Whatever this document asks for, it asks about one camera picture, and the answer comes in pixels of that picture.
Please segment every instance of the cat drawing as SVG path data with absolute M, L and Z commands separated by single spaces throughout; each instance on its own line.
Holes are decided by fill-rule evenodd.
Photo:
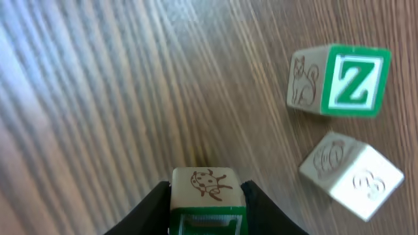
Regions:
M 305 57 L 295 59 L 293 67 L 293 97 L 292 103 L 310 106 L 314 102 L 316 94 L 315 83 L 319 76 L 317 65 L 311 65 L 308 72 L 305 72 Z

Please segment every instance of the block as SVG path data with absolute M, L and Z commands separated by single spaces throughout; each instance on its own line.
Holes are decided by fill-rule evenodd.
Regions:
M 299 172 L 364 221 L 404 179 L 373 147 L 333 132 L 320 141 Z
M 287 105 L 326 116 L 375 117 L 390 62 L 384 48 L 330 44 L 299 50 L 290 64 Z
M 170 234 L 248 234 L 245 196 L 232 169 L 174 169 Z

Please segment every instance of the wooden surface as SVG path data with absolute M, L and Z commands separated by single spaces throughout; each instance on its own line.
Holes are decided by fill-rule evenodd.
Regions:
M 102 234 L 176 166 L 230 166 L 310 234 L 418 234 L 418 6 L 370 1 L 0 1 L 1 234 Z M 376 119 L 286 108 L 291 54 L 393 53 Z M 328 130 L 405 182 L 369 223 L 300 179 Z

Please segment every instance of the wooden table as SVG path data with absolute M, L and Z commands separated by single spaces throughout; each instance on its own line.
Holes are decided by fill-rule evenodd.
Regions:
M 0 2 L 0 231 L 102 234 L 177 166 L 229 166 L 310 234 L 418 234 L 412 0 Z M 376 119 L 285 105 L 295 50 L 393 53 Z M 329 130 L 405 182 L 369 223 L 297 174 Z

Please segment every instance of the green border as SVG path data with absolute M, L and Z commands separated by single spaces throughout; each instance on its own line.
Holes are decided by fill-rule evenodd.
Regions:
M 194 207 L 177 208 L 170 213 L 170 235 L 178 234 L 181 214 L 190 215 L 242 215 L 241 235 L 248 235 L 247 207 L 245 206 L 214 206 L 214 207 Z
M 368 57 L 382 57 L 383 64 L 380 72 L 379 85 L 374 101 L 374 107 L 371 110 L 356 110 L 356 109 L 335 109 L 329 108 L 329 99 L 332 85 L 332 77 L 334 76 L 335 59 L 338 54 L 344 55 L 363 55 Z M 323 87 L 323 95 L 321 101 L 321 114 L 333 116 L 362 116 L 362 117 L 376 117 L 379 114 L 381 105 L 383 103 L 383 96 L 385 94 L 385 86 L 389 74 L 389 67 L 391 64 L 391 51 L 384 48 L 367 48 L 364 46 L 346 46 L 340 44 L 333 44 L 330 46 L 328 55 L 327 69 L 325 71 L 325 81 Z

